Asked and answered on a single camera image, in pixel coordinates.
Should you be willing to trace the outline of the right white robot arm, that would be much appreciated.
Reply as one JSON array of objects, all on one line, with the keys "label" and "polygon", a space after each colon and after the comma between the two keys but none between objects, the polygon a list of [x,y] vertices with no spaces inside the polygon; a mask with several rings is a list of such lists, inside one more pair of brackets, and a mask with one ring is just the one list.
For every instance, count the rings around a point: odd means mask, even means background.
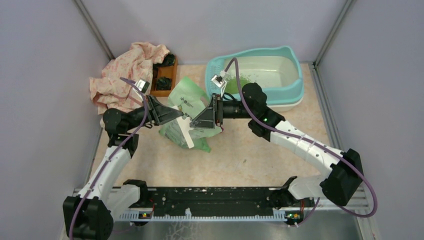
[{"label": "right white robot arm", "polygon": [[290,177],[281,187],[277,200],[295,206],[305,198],[327,198],[346,206],[362,179],[360,155],[353,149],[343,152],[324,145],[294,127],[282,115],[267,106],[267,96],[257,83],[241,89],[241,100],[222,100],[213,94],[208,106],[190,122],[192,128],[213,129],[224,119],[250,119],[248,127],[256,136],[280,145],[314,166],[319,175]]}]

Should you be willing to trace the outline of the white bag clip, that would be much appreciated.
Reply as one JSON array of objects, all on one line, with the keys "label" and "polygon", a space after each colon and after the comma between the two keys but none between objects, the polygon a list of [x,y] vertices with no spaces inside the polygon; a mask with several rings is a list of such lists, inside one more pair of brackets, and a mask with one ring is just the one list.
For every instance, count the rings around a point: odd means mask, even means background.
[{"label": "white bag clip", "polygon": [[192,149],[195,146],[190,135],[190,131],[193,130],[193,128],[190,127],[190,123],[190,117],[184,118],[184,115],[182,115],[178,116],[168,124],[168,129],[170,131],[169,136],[179,147]]}]

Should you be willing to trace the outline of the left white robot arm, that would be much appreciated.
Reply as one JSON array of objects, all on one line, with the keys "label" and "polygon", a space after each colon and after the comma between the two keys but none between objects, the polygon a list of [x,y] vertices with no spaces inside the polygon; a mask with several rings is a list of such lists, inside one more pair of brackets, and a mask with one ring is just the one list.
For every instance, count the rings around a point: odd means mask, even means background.
[{"label": "left white robot arm", "polygon": [[116,108],[104,112],[102,120],[109,137],[105,155],[86,185],[62,205],[69,239],[107,240],[114,222],[127,208],[149,203],[150,193],[143,181],[129,180],[113,193],[114,184],[138,148],[140,128],[164,125],[183,115],[177,107],[165,106],[150,95],[142,107],[130,112]]}]

